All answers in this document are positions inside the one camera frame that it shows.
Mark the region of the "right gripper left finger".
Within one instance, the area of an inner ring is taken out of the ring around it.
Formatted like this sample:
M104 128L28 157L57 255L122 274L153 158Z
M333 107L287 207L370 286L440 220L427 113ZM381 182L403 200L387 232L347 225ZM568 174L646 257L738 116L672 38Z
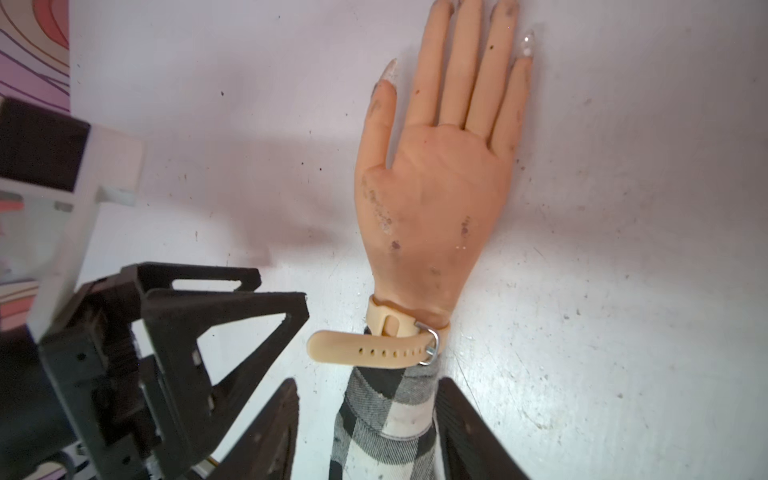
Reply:
M288 480L299 425L299 397L286 379L208 479Z

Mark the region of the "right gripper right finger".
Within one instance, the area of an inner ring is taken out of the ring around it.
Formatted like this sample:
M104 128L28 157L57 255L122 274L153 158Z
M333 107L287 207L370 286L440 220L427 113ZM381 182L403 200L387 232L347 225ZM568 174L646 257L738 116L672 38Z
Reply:
M438 383L436 414L446 479L529 480L456 383Z

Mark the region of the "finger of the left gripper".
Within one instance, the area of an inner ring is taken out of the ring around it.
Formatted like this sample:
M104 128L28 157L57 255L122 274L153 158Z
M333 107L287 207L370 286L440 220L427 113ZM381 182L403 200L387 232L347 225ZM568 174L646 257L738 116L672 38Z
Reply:
M156 367L150 405L163 466L213 453L307 322L300 292L153 291L142 306Z
M236 287L214 290L208 286L194 290L177 288L176 281L235 282ZM252 295L262 285L261 274L256 268L202 266L145 262L124 267L117 275L116 298L119 300L146 300L150 298L229 298Z

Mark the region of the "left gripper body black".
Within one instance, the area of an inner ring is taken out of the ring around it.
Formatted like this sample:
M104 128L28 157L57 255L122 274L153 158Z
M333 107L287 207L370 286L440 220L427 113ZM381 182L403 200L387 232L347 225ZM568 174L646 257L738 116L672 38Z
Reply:
M1 334L1 476L22 479L46 462L75 464L80 443L99 479L177 479L179 448L165 441L145 395L153 362L137 354L141 314L135 281L83 286L34 340L18 326Z

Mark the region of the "mannequin hand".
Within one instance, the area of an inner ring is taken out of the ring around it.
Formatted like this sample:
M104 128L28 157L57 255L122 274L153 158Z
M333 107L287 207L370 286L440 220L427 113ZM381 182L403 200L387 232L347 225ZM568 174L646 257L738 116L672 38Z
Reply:
M520 6L435 2L403 129L395 65L373 89L354 171L373 300L445 328L511 188L534 48L515 48Z

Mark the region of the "plaid sleeve mannequin forearm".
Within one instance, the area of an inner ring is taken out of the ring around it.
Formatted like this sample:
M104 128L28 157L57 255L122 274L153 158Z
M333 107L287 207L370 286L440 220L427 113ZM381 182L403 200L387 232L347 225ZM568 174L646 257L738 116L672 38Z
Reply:
M440 362L355 367L336 415L330 479L434 479Z

